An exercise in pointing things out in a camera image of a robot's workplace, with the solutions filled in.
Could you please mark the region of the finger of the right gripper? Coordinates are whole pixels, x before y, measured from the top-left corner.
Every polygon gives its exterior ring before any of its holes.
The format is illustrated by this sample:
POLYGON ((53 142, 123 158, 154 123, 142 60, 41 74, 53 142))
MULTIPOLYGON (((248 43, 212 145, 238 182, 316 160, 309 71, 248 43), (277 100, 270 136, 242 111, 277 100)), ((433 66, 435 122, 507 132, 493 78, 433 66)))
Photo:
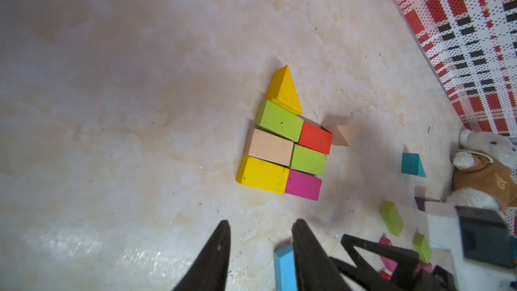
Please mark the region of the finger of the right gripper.
POLYGON ((350 278, 366 290, 400 290, 394 284, 385 280, 379 273, 365 273, 346 262, 329 257, 341 274, 350 278))
POLYGON ((378 242, 367 241, 358 237, 344 234, 341 245, 347 251, 355 265, 365 273, 377 272, 359 253, 358 249, 386 257, 397 262, 397 268, 391 275, 390 283, 400 289, 412 289, 416 286, 415 269, 419 263, 418 254, 415 251, 400 247, 381 245, 378 242))

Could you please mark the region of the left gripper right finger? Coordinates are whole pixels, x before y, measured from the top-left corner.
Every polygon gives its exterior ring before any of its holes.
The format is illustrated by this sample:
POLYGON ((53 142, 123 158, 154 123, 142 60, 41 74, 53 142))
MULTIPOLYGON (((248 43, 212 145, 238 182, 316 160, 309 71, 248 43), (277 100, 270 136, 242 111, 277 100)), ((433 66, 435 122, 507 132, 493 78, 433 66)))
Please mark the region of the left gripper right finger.
POLYGON ((295 221, 292 235, 298 290, 351 290, 305 220, 295 221))

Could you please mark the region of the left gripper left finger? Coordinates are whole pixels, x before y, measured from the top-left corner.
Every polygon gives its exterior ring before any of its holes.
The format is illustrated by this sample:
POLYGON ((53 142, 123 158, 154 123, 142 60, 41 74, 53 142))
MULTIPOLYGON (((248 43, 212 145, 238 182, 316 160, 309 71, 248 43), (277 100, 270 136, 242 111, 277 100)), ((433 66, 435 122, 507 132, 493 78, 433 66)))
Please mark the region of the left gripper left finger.
POLYGON ((173 290, 225 290, 230 249, 230 223, 222 220, 173 290))

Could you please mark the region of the lime green block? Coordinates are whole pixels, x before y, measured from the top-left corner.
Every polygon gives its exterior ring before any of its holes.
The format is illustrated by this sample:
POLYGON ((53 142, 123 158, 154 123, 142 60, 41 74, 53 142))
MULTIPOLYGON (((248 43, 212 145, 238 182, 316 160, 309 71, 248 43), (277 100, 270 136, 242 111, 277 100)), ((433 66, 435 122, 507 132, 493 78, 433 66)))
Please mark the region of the lime green block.
POLYGON ((420 261, 429 264, 432 258, 432 249, 427 238, 421 233, 415 233, 413 248, 418 253, 420 261))
POLYGON ((380 215, 390 234, 399 237, 404 229, 403 219, 394 202, 384 200, 382 202, 380 215))
POLYGON ((311 175, 324 176, 327 155, 295 144, 292 152, 290 168, 311 175))
POLYGON ((255 125, 298 143, 304 120, 275 103, 264 100, 259 107, 255 125))

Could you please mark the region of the blue rectangular block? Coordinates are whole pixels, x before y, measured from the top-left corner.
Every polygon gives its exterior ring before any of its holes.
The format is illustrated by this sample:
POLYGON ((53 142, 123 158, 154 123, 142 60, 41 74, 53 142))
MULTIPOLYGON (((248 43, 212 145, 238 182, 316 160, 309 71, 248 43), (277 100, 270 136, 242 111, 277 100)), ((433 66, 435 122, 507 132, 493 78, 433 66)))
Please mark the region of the blue rectangular block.
POLYGON ((273 257, 276 291, 297 291, 293 245, 289 244, 274 251, 273 257))

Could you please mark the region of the purple triangle block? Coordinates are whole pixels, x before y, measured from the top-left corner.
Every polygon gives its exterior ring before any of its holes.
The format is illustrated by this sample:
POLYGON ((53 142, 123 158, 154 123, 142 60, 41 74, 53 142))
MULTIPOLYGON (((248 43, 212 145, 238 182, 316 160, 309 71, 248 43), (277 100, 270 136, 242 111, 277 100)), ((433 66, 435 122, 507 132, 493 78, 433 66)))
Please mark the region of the purple triangle block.
POLYGON ((425 205, 426 205, 426 203, 431 203, 431 202, 438 202, 438 203, 440 203, 440 200, 438 200, 438 199, 427 198, 427 197, 424 197, 424 196, 415 196, 414 199, 415 199, 415 202, 417 204, 418 210, 420 210, 422 212, 425 212, 425 205))

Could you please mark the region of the teal triangle block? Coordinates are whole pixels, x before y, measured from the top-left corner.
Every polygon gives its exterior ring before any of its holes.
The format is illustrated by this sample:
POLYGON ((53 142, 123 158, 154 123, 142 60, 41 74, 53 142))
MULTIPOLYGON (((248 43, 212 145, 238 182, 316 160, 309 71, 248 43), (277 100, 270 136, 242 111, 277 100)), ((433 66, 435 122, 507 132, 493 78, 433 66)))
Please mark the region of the teal triangle block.
POLYGON ((425 177, 424 167, 419 154, 403 153, 401 172, 408 175, 425 177))

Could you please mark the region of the yellow rectangular block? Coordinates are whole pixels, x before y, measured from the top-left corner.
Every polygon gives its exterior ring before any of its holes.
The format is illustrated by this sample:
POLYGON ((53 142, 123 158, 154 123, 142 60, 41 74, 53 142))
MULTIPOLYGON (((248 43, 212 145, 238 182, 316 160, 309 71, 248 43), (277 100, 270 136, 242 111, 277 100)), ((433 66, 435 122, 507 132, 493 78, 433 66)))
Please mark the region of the yellow rectangular block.
POLYGON ((289 168, 244 155, 236 182, 255 189, 283 195, 289 177, 289 168))

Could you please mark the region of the natural wood rectangular block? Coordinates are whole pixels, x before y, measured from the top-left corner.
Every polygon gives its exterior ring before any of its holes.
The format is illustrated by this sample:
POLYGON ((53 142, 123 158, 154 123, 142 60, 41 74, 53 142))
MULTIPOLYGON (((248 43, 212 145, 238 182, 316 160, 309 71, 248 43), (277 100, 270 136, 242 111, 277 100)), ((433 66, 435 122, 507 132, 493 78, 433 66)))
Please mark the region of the natural wood rectangular block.
POLYGON ((257 128, 250 128, 244 145, 244 155, 288 167, 293 149, 292 141, 257 128))

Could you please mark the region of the natural wood triangle block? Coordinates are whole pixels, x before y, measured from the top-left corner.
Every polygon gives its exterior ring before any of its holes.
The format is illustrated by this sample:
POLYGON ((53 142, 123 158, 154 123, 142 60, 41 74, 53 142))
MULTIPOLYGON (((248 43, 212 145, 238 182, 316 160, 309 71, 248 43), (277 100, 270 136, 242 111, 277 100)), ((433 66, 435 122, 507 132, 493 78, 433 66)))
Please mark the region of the natural wood triangle block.
POLYGON ((360 127, 355 125, 330 125, 327 127, 327 131, 333 135, 332 145, 351 147, 354 145, 360 127))

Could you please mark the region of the yellow triangle block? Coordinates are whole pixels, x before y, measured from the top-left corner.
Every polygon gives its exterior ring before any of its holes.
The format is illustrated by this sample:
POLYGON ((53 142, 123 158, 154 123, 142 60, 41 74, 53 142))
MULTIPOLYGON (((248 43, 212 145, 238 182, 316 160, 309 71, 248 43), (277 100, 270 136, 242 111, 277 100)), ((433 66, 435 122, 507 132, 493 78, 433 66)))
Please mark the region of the yellow triangle block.
POLYGON ((266 99, 294 115, 301 115, 303 113, 288 65, 274 72, 266 99))

